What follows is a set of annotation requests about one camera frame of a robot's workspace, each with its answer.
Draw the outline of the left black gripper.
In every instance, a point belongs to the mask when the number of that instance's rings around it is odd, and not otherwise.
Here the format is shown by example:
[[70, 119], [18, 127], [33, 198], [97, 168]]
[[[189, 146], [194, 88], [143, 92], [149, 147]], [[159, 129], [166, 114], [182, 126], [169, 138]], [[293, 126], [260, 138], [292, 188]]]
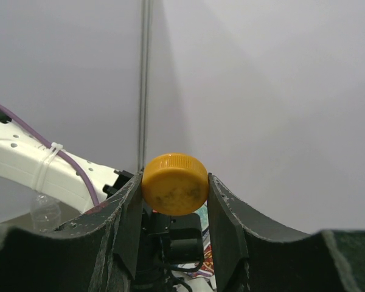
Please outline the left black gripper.
[[176, 291], [193, 288], [174, 272], [194, 273], [204, 262], [200, 216], [163, 215], [145, 207], [137, 255], [134, 291]]

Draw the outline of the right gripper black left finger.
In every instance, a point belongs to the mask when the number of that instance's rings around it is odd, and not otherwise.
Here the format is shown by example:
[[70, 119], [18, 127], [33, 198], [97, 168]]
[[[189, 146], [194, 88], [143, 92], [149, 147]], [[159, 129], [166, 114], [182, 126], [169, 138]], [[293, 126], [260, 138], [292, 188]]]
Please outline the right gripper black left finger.
[[0, 291], [129, 291], [141, 233], [142, 174], [50, 232], [0, 224]]

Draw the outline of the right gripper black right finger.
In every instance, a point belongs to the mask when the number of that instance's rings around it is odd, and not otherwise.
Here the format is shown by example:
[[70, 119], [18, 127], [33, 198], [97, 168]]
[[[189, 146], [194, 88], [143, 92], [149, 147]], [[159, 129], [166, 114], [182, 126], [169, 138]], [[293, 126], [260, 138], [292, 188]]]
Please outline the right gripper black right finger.
[[218, 291], [365, 291], [365, 231], [295, 230], [215, 175], [207, 207]]

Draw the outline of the orange bottle cap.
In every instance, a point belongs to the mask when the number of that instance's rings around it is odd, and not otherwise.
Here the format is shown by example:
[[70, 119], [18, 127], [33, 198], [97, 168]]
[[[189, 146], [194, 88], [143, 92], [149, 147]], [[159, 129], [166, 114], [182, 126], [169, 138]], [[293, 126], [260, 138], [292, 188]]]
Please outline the orange bottle cap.
[[145, 166], [141, 187], [144, 201], [156, 212], [170, 216], [188, 215], [208, 199], [208, 172], [193, 156], [167, 153]]

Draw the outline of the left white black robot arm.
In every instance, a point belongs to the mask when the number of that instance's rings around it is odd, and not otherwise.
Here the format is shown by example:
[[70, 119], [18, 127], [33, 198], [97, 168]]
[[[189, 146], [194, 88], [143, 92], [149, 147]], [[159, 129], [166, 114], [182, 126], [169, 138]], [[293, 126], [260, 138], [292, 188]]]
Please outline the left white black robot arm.
[[0, 110], [0, 177], [40, 195], [0, 224], [0, 291], [210, 291], [200, 216], [165, 216], [132, 175], [66, 152]]

